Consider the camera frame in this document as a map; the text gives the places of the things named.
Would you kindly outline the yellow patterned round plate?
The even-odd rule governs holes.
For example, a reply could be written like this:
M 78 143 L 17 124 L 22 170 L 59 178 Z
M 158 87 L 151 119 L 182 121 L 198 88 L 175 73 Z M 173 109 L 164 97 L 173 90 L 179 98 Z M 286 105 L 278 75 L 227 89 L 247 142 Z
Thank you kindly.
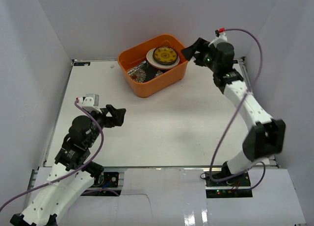
M 161 65 L 173 65 L 178 58 L 177 52 L 171 47 L 158 47 L 153 51 L 153 59 Z

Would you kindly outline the black square floral plate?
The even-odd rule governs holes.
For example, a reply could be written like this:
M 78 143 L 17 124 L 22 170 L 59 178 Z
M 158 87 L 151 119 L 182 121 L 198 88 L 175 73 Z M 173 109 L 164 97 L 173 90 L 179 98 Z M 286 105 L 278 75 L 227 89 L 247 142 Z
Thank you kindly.
M 165 70 L 153 67 L 146 60 L 127 71 L 130 78 L 138 83 L 148 82 L 163 73 L 165 73 Z

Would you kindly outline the cream round plate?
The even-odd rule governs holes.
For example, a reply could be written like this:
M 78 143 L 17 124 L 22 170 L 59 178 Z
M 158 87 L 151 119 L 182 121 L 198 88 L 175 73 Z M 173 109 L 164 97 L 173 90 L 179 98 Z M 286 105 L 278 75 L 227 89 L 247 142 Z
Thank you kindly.
M 180 62 L 180 58 L 179 56 L 177 56 L 177 59 L 176 61 L 171 64 L 171 65 L 162 65 L 161 63 L 157 62 L 156 60 L 154 60 L 153 58 L 153 53 L 154 51 L 156 50 L 156 48 L 153 48 L 151 50 L 149 50 L 146 54 L 146 61 L 152 65 L 153 67 L 157 68 L 157 69 L 160 69 L 160 70 L 169 70 L 169 69 L 172 69 L 174 67 L 176 67 L 179 62 Z

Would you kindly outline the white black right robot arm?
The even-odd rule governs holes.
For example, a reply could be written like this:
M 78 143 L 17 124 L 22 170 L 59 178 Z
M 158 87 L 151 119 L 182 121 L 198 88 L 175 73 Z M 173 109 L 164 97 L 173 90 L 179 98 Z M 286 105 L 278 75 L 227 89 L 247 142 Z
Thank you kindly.
M 193 59 L 196 65 L 208 67 L 213 72 L 214 84 L 232 102 L 248 128 L 242 150 L 226 161 L 220 172 L 204 176 L 212 182 L 233 186 L 254 164 L 282 152 L 286 124 L 269 115 L 248 91 L 243 77 L 234 69 L 232 44 L 226 40 L 208 42 L 198 38 L 181 53 L 187 61 Z

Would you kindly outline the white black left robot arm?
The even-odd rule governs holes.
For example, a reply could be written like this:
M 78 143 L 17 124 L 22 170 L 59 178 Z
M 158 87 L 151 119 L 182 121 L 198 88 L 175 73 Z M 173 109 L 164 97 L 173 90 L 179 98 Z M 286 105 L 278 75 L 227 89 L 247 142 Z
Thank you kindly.
M 91 186 L 104 180 L 104 168 L 93 162 L 90 148 L 97 138 L 104 143 L 104 128 L 122 126 L 126 109 L 108 104 L 104 108 L 75 105 L 84 114 L 73 119 L 46 183 L 35 188 L 37 195 L 21 212 L 14 226 L 56 226 L 64 213 Z

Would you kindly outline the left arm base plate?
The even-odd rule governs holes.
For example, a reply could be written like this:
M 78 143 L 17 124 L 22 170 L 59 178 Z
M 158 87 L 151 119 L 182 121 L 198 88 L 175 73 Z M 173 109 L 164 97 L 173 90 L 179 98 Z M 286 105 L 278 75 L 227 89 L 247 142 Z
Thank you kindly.
M 119 173 L 103 172 L 98 177 L 94 177 L 94 184 L 82 193 L 82 196 L 89 197 L 118 197 Z

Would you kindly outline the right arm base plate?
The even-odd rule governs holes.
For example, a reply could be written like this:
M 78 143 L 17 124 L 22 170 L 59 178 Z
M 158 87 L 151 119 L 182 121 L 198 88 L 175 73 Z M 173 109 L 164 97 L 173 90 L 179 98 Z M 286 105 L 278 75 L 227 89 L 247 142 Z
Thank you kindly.
M 225 182 L 213 182 L 209 178 L 209 172 L 204 172 L 200 178 L 205 181 L 207 199 L 252 198 L 251 181 L 248 173 L 227 180 Z

